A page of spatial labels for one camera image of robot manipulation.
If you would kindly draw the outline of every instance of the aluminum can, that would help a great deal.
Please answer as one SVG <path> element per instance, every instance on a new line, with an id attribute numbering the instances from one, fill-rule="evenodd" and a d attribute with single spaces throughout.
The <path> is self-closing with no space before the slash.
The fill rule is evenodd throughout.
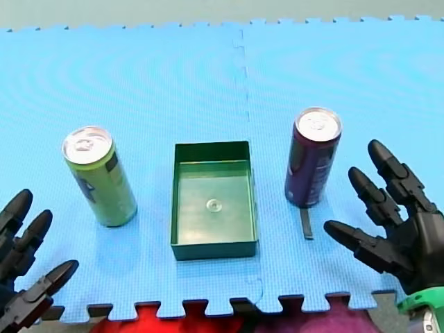
<path id="1" fill-rule="evenodd" d="M 111 135 L 96 126 L 69 134 L 62 152 L 97 221 L 107 227 L 126 224 L 137 204 Z"/>
<path id="2" fill-rule="evenodd" d="M 298 207 L 321 198 L 342 133 L 338 115 L 325 108 L 308 108 L 296 118 L 285 180 L 285 196 Z"/>

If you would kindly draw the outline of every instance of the foam puzzle mat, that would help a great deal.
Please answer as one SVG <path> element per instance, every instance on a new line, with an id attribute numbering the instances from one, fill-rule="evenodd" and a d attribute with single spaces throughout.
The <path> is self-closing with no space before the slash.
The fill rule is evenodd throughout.
<path id="1" fill-rule="evenodd" d="M 208 316 L 229 315 L 246 298 L 279 312 L 279 297 L 303 296 L 325 311 L 326 295 L 350 294 L 350 308 L 375 307 L 372 293 L 396 280 L 355 260 L 323 231 L 336 219 L 383 234 L 348 183 L 355 165 L 380 186 L 367 143 L 378 138 L 444 205 L 444 22 L 363 18 L 348 22 L 195 24 L 136 28 L 64 26 L 0 33 L 0 205 L 22 188 L 31 217 L 51 209 L 53 225 L 17 289 L 68 259 L 80 267 L 56 296 L 61 320 L 88 320 L 87 306 L 112 304 L 111 320 L 136 318 L 159 302 L 159 317 L 185 315 L 184 300 L 207 300 Z M 339 113 L 343 137 L 323 200 L 310 210 L 306 241 L 298 210 L 284 198 L 291 127 L 303 108 Z M 113 135 L 139 204 L 118 229 L 101 227 L 61 154 L 74 129 Z M 258 209 L 257 255 L 177 262 L 169 245 L 175 143 L 250 142 Z"/>

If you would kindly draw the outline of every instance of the green tray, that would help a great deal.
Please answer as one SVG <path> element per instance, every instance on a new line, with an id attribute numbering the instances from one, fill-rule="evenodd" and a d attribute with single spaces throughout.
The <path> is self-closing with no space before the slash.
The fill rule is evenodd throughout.
<path id="1" fill-rule="evenodd" d="M 252 257 L 256 243 L 248 142 L 176 144 L 171 221 L 176 259 Z"/>

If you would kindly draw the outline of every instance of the can lid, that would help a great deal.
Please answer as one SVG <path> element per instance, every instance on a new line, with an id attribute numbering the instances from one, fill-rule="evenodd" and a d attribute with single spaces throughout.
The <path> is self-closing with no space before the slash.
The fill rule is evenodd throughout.
<path id="1" fill-rule="evenodd" d="M 99 161 L 110 151 L 111 135 L 96 126 L 86 126 L 69 134 L 62 145 L 63 155 L 75 164 L 90 164 Z"/>
<path id="2" fill-rule="evenodd" d="M 326 142 L 336 139 L 342 132 L 339 116 L 325 108 L 308 108 L 296 119 L 299 133 L 309 140 Z"/>

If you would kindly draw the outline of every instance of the purple can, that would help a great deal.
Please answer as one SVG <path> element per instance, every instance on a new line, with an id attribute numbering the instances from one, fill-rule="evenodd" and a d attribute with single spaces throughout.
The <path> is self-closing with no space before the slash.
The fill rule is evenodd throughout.
<path id="1" fill-rule="evenodd" d="M 327 183 L 342 125 L 325 108 L 308 108 L 293 125 L 285 196 L 298 207 L 317 204 Z"/>

